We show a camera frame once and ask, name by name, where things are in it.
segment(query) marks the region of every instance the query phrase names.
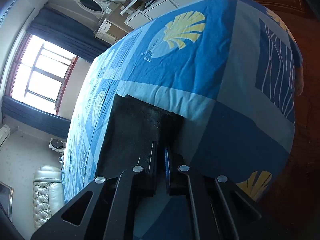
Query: bed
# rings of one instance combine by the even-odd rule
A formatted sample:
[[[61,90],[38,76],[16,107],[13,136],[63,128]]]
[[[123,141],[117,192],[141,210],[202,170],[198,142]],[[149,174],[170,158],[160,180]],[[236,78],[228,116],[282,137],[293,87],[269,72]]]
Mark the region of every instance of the bed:
[[[94,179],[115,94],[185,117],[174,148],[186,163],[258,200],[291,150],[301,64],[281,19],[252,0],[201,0],[129,33],[85,78],[64,153],[65,202]],[[186,202],[164,188],[163,178],[140,204],[135,238],[189,238]]]

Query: wooden floor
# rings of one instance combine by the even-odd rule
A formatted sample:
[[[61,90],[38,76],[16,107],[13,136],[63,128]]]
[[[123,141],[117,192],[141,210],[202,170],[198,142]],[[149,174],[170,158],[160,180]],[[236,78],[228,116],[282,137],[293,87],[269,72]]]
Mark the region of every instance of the wooden floor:
[[[295,98],[296,133],[288,163],[260,206],[283,228],[298,235],[320,204],[320,22],[276,13],[300,48],[305,85],[303,94]]]

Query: picture frame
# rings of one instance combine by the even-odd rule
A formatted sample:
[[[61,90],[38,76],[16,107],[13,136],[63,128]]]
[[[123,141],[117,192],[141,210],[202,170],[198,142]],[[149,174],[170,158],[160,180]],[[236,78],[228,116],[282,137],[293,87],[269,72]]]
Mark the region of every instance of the picture frame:
[[[0,181],[0,203],[6,212],[8,218],[12,221],[12,198],[13,187],[10,187]]]

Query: folded black fabric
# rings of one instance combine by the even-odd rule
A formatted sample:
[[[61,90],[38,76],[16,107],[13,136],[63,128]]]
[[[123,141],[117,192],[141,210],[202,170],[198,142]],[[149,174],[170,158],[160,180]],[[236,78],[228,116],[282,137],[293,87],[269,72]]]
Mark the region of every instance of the folded black fabric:
[[[182,123],[181,115],[129,95],[115,95],[95,175],[118,177],[139,158],[139,165],[146,167],[152,142],[161,149],[171,146]]]

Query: window frame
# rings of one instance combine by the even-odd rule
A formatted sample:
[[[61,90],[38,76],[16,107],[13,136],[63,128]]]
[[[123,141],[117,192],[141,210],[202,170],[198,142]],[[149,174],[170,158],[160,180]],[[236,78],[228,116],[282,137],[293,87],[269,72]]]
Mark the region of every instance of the window frame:
[[[25,53],[25,51],[26,51],[26,49],[27,49],[27,47],[29,45],[29,42],[30,42],[32,36],[33,35],[31,35],[29,33],[26,33],[24,35],[24,37],[22,38],[22,41],[21,41],[21,43],[20,43],[20,45],[19,45],[19,47],[17,49],[17,52],[15,53],[13,62],[11,64],[10,74],[9,74],[9,78],[8,78],[7,85],[6,85],[6,90],[5,90],[5,94],[10,96],[10,97],[12,96],[12,91],[13,91],[13,87],[14,87],[14,83],[15,83],[15,79],[16,79],[16,76],[17,76],[17,72],[18,72],[19,66],[20,66],[20,64],[22,64],[21,63],[22,57],[23,57],[23,55],[24,55],[24,53]],[[64,65],[68,66],[68,69],[67,69],[64,77],[61,78],[59,76],[56,76],[56,75],[54,75],[52,73],[49,73],[49,72],[47,72],[45,70],[42,70],[42,69],[36,67],[36,62],[37,62],[39,56],[41,55],[42,49],[44,49],[44,44],[42,44],[41,48],[39,49],[39,52],[38,52],[38,54],[36,56],[36,59],[35,59],[35,61],[33,63],[33,66],[31,67],[31,71],[30,71],[30,75],[29,75],[28,82],[27,82],[27,85],[26,85],[24,96],[26,96],[26,94],[29,92],[29,93],[31,93],[31,94],[33,94],[35,96],[38,96],[40,98],[43,98],[45,100],[48,100],[50,102],[55,103],[54,109],[56,110],[56,115],[58,115],[64,91],[66,89],[66,86],[67,86],[68,80],[70,78],[71,72],[73,71],[74,66],[75,66],[75,64],[76,64],[76,62],[77,62],[79,57],[78,56],[74,56],[73,59],[69,59],[69,58],[66,58],[66,57],[64,57],[62,55],[59,55],[59,54],[57,54],[57,53],[55,53],[55,52],[53,52],[53,51],[51,51],[49,49],[46,49],[47,51],[50,51],[50,52],[52,52],[52,53],[54,53],[56,55],[59,55],[60,57],[63,57],[65,59],[71,61],[70,65],[67,65],[67,64],[65,64],[65,63],[63,63],[63,62],[61,62],[59,60],[53,59],[53,60],[56,60],[56,61],[58,61],[58,62],[60,62],[60,63],[62,63]],[[30,84],[30,80],[31,80],[31,76],[32,76],[32,73],[34,71],[36,71],[36,72],[38,72],[40,74],[43,74],[43,75],[45,75],[45,76],[47,76],[49,78],[52,78],[54,80],[57,80],[57,81],[61,82],[61,86],[60,86],[59,93],[57,95],[57,99],[56,100],[53,100],[52,98],[47,98],[47,97],[45,97],[43,95],[40,95],[40,94],[35,93],[35,92],[33,92],[33,91],[28,89],[29,88],[29,84]]]

